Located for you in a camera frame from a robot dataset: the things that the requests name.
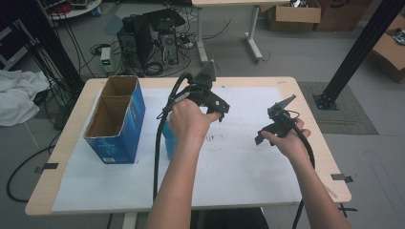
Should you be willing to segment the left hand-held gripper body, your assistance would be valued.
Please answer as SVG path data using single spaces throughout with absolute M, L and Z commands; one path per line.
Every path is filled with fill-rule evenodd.
M 187 98 L 198 106 L 206 107 L 208 113 L 218 112 L 222 115 L 228 113 L 230 106 L 211 91 L 216 80 L 213 60 L 208 61 L 197 74 L 184 73 L 182 77 L 186 79 L 187 86 L 173 95 L 174 102 Z

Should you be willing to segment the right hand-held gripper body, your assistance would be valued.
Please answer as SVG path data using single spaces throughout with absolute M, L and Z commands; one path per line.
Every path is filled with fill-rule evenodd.
M 285 137 L 290 130 L 296 128 L 296 119 L 291 117 L 289 111 L 286 110 L 286 106 L 296 98 L 296 95 L 276 102 L 270 108 L 267 109 L 268 117 L 272 120 L 272 123 L 266 127 L 268 132 L 279 137 Z

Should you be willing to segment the person's right hand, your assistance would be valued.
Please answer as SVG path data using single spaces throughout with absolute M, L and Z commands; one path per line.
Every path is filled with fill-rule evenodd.
M 276 136 L 267 131 L 261 131 L 261 136 L 272 142 L 279 151 L 288 158 L 292 164 L 300 164 L 310 162 L 308 150 L 301 140 L 300 136 L 308 138 L 311 135 L 311 131 L 304 128 L 305 122 L 297 118 L 296 127 L 298 131 L 290 130 L 285 137 Z

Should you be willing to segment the person's left hand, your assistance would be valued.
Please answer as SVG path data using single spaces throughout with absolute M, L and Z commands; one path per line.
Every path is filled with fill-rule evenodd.
M 199 151 L 210 125 L 217 121 L 219 113 L 204 114 L 189 99 L 175 104 L 170 115 L 170 129 L 176 137 L 177 151 Z

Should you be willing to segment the white paper mat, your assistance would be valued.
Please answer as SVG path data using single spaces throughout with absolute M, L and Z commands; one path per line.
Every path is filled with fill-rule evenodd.
M 295 203 L 301 194 L 295 174 L 279 150 L 254 141 L 269 124 L 266 110 L 282 100 L 274 87 L 215 88 L 229 112 L 211 125 L 200 153 L 192 205 L 195 208 Z M 132 164 L 103 163 L 80 139 L 69 159 L 53 203 L 53 213 L 147 211 L 153 183 L 165 175 L 169 159 L 154 159 L 158 115 L 167 88 L 145 89 L 146 114 Z

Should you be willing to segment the grey computer tower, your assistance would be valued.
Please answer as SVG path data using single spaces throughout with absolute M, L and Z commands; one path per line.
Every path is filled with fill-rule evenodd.
M 162 33 L 159 35 L 162 51 L 162 60 L 165 64 L 176 65 L 179 63 L 176 35 Z

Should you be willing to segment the blue bottle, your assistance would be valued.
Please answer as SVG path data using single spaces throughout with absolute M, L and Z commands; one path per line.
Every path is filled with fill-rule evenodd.
M 174 148 L 176 145 L 176 138 L 170 129 L 170 124 L 168 121 L 165 121 L 163 124 L 162 134 L 163 134 L 164 141 L 165 141 L 165 149 L 166 149 L 167 157 L 169 160 L 171 160 L 173 157 Z

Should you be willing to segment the grey floor mat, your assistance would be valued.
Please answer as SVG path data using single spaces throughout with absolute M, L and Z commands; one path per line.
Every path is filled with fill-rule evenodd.
M 346 86 L 329 110 L 320 110 L 315 97 L 327 87 L 327 82 L 299 82 L 304 98 L 323 134 L 377 135 L 378 131 L 360 103 Z

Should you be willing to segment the white-legged desk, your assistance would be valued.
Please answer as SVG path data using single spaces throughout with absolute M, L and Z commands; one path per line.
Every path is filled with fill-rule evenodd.
M 217 6 L 251 6 L 251 20 L 249 31 L 245 32 L 245 42 L 253 53 L 253 60 L 258 63 L 263 59 L 263 56 L 254 41 L 254 32 L 256 30 L 259 10 L 262 5 L 278 5 L 285 4 L 289 0 L 191 0 L 192 6 L 198 9 L 197 15 L 197 50 L 199 52 L 200 61 L 202 64 L 208 62 L 208 57 L 203 44 L 203 8 Z

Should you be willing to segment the black tape strip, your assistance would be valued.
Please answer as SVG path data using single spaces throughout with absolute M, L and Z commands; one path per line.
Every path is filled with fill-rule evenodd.
M 35 168 L 34 172 L 37 174 L 42 174 L 44 170 L 57 169 L 59 163 L 45 163 L 43 166 L 38 166 Z
M 344 174 L 331 174 L 330 176 L 333 180 L 343 180 L 345 183 L 353 182 L 351 176 L 345 176 Z

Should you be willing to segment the black computer tower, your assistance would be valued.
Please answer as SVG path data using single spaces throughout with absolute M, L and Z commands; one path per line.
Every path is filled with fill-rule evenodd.
M 171 9 L 124 17 L 117 40 L 125 65 L 144 68 L 154 46 L 151 31 L 175 32 L 176 27 L 184 24 L 185 20 Z

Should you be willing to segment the person's dark clothing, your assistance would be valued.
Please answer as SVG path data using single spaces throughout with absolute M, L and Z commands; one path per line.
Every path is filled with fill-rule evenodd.
M 260 208 L 193 210 L 190 229 L 268 229 Z

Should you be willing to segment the blue cardboard box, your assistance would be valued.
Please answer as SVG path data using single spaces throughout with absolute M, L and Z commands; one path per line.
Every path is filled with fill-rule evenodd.
M 132 164 L 145 110 L 139 79 L 111 76 L 101 90 L 84 139 L 105 164 Z

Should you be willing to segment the black metal stand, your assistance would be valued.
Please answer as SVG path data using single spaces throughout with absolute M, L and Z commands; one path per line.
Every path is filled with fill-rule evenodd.
M 405 0 L 381 1 L 325 90 L 313 95 L 319 110 L 336 110 L 338 96 L 404 7 Z

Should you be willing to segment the white power supply unit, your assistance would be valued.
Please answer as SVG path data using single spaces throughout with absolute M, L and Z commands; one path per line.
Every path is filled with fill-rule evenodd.
M 106 73 L 111 73 L 113 71 L 113 64 L 111 61 L 111 48 L 105 47 L 101 49 L 100 61 L 103 69 Z

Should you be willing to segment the open brown cardboard box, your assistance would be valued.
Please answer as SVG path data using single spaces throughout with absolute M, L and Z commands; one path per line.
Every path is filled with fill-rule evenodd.
M 405 29 L 405 17 L 398 15 L 368 55 L 368 61 L 397 84 L 405 84 L 405 45 L 394 40 L 396 31 Z

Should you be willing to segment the round white table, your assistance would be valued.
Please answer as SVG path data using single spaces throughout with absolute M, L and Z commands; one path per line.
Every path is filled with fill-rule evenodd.
M 48 15 L 52 20 L 73 18 L 91 12 L 94 16 L 100 16 L 100 4 L 102 0 L 79 0 L 81 4 L 72 4 L 73 0 L 65 0 L 48 9 Z

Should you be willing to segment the white crumpled cloth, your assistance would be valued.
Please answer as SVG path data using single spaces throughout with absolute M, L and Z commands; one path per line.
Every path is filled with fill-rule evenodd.
M 34 117 L 39 107 L 33 100 L 49 86 L 42 72 L 0 70 L 0 126 L 14 126 Z

